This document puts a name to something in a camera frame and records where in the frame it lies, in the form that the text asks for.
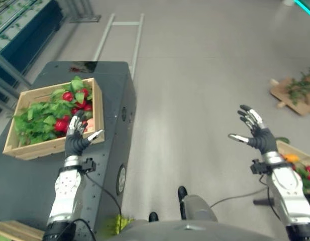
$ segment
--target cable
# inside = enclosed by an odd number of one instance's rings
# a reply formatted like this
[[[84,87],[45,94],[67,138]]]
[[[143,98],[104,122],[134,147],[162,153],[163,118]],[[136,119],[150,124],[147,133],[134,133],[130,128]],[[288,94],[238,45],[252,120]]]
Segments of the cable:
[[[271,199],[270,199],[270,188],[269,188],[269,187],[267,187],[267,200],[269,201],[269,205],[270,205],[272,211],[274,212],[275,216],[276,216],[279,220],[281,220],[280,217],[279,217],[279,215],[276,213],[276,211],[274,210],[274,208],[273,208],[273,206],[272,206]]]
[[[95,236],[94,236],[94,233],[92,232],[92,230],[91,230],[91,228],[90,228],[90,225],[89,225],[84,219],[82,219],[82,218],[78,218],[78,219],[75,219],[74,221],[70,222],[70,223],[67,225],[67,227],[65,227],[65,229],[59,234],[59,237],[56,239],[56,241],[58,241],[58,240],[62,237],[62,235],[64,234],[64,232],[65,232],[73,223],[75,223],[75,222],[77,222],[77,221],[81,221],[81,222],[83,222],[83,223],[85,224],[85,226],[88,228],[88,230],[89,230],[89,232],[90,232],[90,234],[91,234],[91,237],[92,237],[93,241],[96,241]]]
[[[121,214],[121,207],[120,205],[118,204],[116,198],[109,192],[107,191],[104,187],[102,187],[100,184],[98,184],[96,181],[94,181],[87,173],[85,174],[86,177],[91,181],[93,182],[95,185],[97,185],[102,191],[104,191],[106,194],[108,194],[112,199],[113,201],[115,202],[116,206],[118,207],[119,209],[119,214],[120,214],[120,222],[119,222],[119,232],[121,232],[121,221],[122,221],[122,214]]]
[[[224,198],[224,199],[221,199],[220,201],[217,201],[216,203],[214,203],[213,205],[211,205],[211,208],[214,207],[215,205],[221,203],[221,202],[224,202],[224,201],[227,201],[227,200],[230,200],[230,199],[235,199],[235,198],[241,198],[241,197],[248,197],[248,196],[252,196],[254,194],[257,194],[257,193],[260,193],[262,191],[264,191],[266,189],[263,188],[263,189],[260,189],[258,191],[255,191],[255,192],[251,192],[251,193],[248,193],[248,194],[244,194],[244,195],[239,195],[239,196],[234,196],[234,197],[228,197],[228,198]]]
[[[259,182],[261,183],[261,184],[263,184],[264,186],[267,186],[267,184],[265,183],[265,182],[262,182],[262,178],[264,177],[264,175],[261,175],[261,177],[260,177],[260,179],[259,179]]]

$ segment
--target metal frame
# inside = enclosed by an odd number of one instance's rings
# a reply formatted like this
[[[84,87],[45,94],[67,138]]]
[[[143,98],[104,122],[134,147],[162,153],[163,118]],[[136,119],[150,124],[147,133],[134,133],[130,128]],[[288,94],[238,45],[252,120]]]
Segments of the metal frame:
[[[93,61],[98,61],[98,59],[101,55],[102,49],[103,49],[105,42],[107,40],[107,36],[110,32],[111,26],[138,26],[135,48],[134,48],[134,53],[133,53],[133,57],[132,57],[132,64],[129,66],[129,69],[131,72],[131,78],[132,78],[132,80],[134,80],[136,65],[137,65],[137,58],[138,58],[138,51],[139,51],[139,46],[140,46],[141,32],[142,32],[142,27],[143,27],[145,15],[140,14],[140,18],[139,18],[138,22],[114,22],[115,16],[116,16],[115,14],[110,15],[109,21],[108,21],[107,26],[104,30],[104,34],[102,35],[102,38],[100,40],[100,43],[99,43],[97,50],[96,50],[96,53],[94,55]]]
[[[75,0],[65,0],[65,3],[67,4],[71,13],[71,23],[99,22],[101,18],[101,15],[95,15],[93,13],[89,0],[80,0],[83,14],[79,12]]]
[[[0,67],[3,70],[5,70],[6,73],[12,76],[19,83],[25,85],[27,88],[31,87],[30,82],[28,82],[24,78],[24,76],[1,55],[0,55]],[[6,96],[9,96],[15,99],[19,98],[19,93],[15,89],[13,89],[10,85],[5,83],[1,78],[0,78],[0,92]],[[0,100],[0,108],[14,113],[14,109],[9,107],[5,102],[1,100]]]

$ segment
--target person's foot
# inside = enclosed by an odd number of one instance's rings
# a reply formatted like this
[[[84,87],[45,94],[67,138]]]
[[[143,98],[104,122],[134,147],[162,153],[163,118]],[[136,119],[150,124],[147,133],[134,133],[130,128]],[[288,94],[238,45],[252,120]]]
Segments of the person's foot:
[[[184,199],[184,197],[187,196],[187,190],[184,186],[180,186],[178,188],[178,200],[179,200],[179,203],[182,202],[182,200]]]
[[[155,212],[151,212],[149,214],[149,218],[148,218],[149,222],[155,222],[155,221],[159,221],[158,215]]]
[[[178,200],[179,200],[179,207],[180,207],[180,216],[182,220],[186,219],[185,207],[183,203],[183,199],[187,196],[187,190],[184,186],[180,186],[178,188]]]

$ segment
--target concrete floor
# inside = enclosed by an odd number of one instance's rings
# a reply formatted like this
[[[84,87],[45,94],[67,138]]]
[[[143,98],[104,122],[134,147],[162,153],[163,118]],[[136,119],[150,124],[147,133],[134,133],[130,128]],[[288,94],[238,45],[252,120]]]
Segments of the concrete floor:
[[[111,13],[145,13],[135,77],[137,113],[123,214],[179,219],[177,188],[212,204],[261,189],[249,166],[259,153],[227,138],[248,135],[236,111],[254,107],[276,136],[310,154],[310,115],[276,109],[269,80],[299,77],[310,66],[310,17],[280,0],[91,1],[99,23],[64,24],[27,78],[51,60],[91,60]],[[100,60],[130,61],[136,28],[116,27]],[[6,121],[0,118],[0,126]],[[223,202],[220,222],[286,240],[285,229],[255,197]]]

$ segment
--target wooden box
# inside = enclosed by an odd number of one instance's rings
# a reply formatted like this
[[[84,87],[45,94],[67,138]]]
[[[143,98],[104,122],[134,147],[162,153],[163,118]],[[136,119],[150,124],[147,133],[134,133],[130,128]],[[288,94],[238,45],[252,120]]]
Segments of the wooden box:
[[[97,130],[104,129],[104,113],[102,110],[102,93],[94,78],[85,79],[83,82],[88,83],[92,87],[92,106],[94,127],[89,128],[83,134],[83,137],[88,137]],[[44,88],[24,91],[20,94],[18,104],[14,115],[22,114],[23,108],[28,108],[34,102],[48,101],[50,94],[56,89],[62,88],[63,85],[69,83],[52,85]],[[104,133],[93,141],[94,143],[103,142],[105,140]],[[14,129],[14,119],[12,120],[9,134],[4,146],[3,153],[23,160],[30,160],[37,157],[47,156],[52,153],[64,151],[65,137],[49,140],[37,144],[21,146],[17,133]]]
[[[279,153],[281,154],[296,154],[300,158],[300,162],[304,165],[310,165],[310,155],[304,153],[303,151],[283,142],[280,140],[276,141],[276,145],[278,148]]]
[[[41,241],[43,235],[43,231],[17,221],[0,222],[0,240]]]

